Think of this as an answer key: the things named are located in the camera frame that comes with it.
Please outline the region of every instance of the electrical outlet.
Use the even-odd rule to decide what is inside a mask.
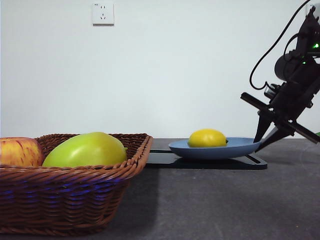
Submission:
[[[92,24],[93,25],[114,25],[114,3],[95,2],[92,4]]]
[[[320,0],[311,0],[309,1],[305,6],[305,15],[307,15],[310,12],[310,9],[315,6],[315,11],[313,15],[315,17],[320,17]]]

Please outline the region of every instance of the red apple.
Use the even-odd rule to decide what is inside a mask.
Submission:
[[[15,166],[41,166],[45,157],[39,143],[29,137],[1,137],[0,164]]]

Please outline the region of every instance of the plate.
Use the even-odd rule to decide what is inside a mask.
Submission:
[[[183,158],[214,160],[246,156],[257,150],[261,143],[254,142],[253,138],[248,137],[227,137],[226,139],[228,140],[226,146],[190,147],[186,139],[171,142],[169,148],[174,154]]]

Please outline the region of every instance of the black tray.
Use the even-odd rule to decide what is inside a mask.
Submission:
[[[257,157],[255,153],[230,159],[199,160],[179,157],[171,150],[152,149],[146,168],[166,169],[234,169],[264,170],[268,163]]]

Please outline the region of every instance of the gray table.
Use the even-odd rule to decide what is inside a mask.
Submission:
[[[175,139],[155,139],[166,148]],[[1,240],[320,240],[320,147],[282,139],[257,155],[266,170],[145,168],[116,216],[81,237]]]

